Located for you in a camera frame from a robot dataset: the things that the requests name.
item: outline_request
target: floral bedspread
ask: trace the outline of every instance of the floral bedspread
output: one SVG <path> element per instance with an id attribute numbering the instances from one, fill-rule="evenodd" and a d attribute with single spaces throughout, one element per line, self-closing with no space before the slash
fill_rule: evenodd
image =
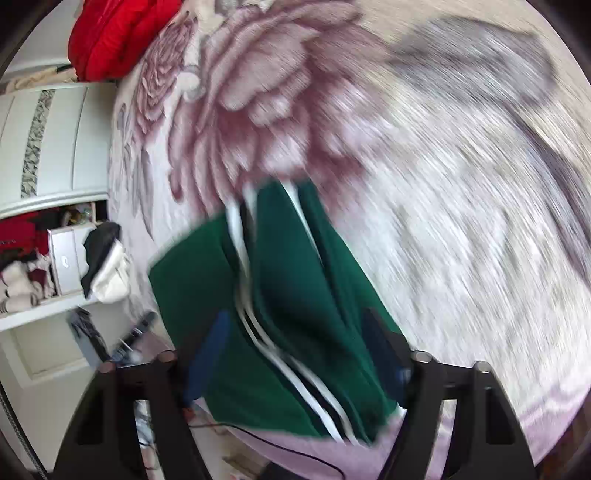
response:
<path id="1" fill-rule="evenodd" d="M 115 104 L 109 207 L 131 308 L 157 307 L 150 265 L 225 200 L 311 177 L 409 342 L 489 361 L 538 462 L 591 385 L 589 91 L 525 2 L 187 2 Z M 446 404 L 433 478 L 452 419 Z M 267 438 L 367 480 L 399 425 L 372 446 Z"/>

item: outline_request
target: open shelf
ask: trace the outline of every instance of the open shelf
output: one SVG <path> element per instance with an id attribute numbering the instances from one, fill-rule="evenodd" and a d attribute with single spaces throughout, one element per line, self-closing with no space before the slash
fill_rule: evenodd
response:
<path id="1" fill-rule="evenodd" d="M 81 291 L 43 300 L 37 307 L 30 310 L 0 316 L 0 332 L 91 303 L 96 303 L 96 299 L 90 297 L 87 300 Z"/>

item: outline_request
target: clutter on floor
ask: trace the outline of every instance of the clutter on floor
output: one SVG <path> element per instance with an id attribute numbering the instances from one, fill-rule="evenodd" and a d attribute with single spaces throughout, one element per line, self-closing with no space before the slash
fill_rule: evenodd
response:
<path id="1" fill-rule="evenodd" d="M 82 308 L 72 310 L 67 322 L 74 340 L 80 347 L 80 351 L 88 361 L 88 364 L 97 368 L 102 362 L 111 361 L 120 367 L 138 364 L 142 362 L 142 354 L 135 349 L 137 342 L 142 338 L 157 315 L 154 312 L 146 312 L 131 331 L 109 352 L 102 335 L 95 328 L 89 312 Z"/>
<path id="2" fill-rule="evenodd" d="M 68 58 L 79 80 L 100 82 L 127 75 L 181 3 L 86 0 L 68 43 Z"/>
<path id="3" fill-rule="evenodd" d="M 362 313 L 373 308 L 400 330 L 311 182 L 272 182 L 242 206 L 228 203 L 168 251 L 150 281 L 176 345 L 213 324 L 205 345 L 215 375 L 202 369 L 196 381 L 207 384 L 196 390 L 217 421 L 357 444 L 373 442 L 395 410 Z"/>

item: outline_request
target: folded clothes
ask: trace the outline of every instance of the folded clothes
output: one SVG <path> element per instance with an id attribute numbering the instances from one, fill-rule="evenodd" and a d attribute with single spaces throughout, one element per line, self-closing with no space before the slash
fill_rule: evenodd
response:
<path id="1" fill-rule="evenodd" d="M 20 295 L 33 294 L 38 299 L 43 298 L 43 287 L 38 282 L 32 282 L 27 277 L 6 286 L 6 296 L 13 298 Z"/>
<path id="2" fill-rule="evenodd" d="M 26 255 L 37 250 L 41 255 L 47 255 L 49 245 L 44 221 L 54 213 L 54 209 L 47 209 L 0 220 L 0 252 L 17 250 Z"/>
<path id="3" fill-rule="evenodd" d="M 181 0 L 86 0 L 70 34 L 68 58 L 84 82 L 127 75 Z"/>
<path id="4" fill-rule="evenodd" d="M 242 207 L 229 203 L 166 253 L 150 282 L 177 346 L 229 313 L 204 388 L 217 421 L 369 443 L 396 408 L 363 341 L 362 313 L 373 308 L 400 330 L 311 183 L 273 182 Z"/>
<path id="5" fill-rule="evenodd" d="M 0 314 L 24 312 L 39 305 L 39 298 L 36 295 L 19 295 L 18 297 L 0 301 Z"/>
<path id="6" fill-rule="evenodd" d="M 11 285 L 27 277 L 27 266 L 22 262 L 12 262 L 0 273 L 5 285 Z"/>
<path id="7" fill-rule="evenodd" d="M 56 286 L 51 279 L 51 257 L 38 255 L 34 261 L 27 262 L 29 280 L 43 286 L 43 298 L 50 299 L 56 294 Z"/>

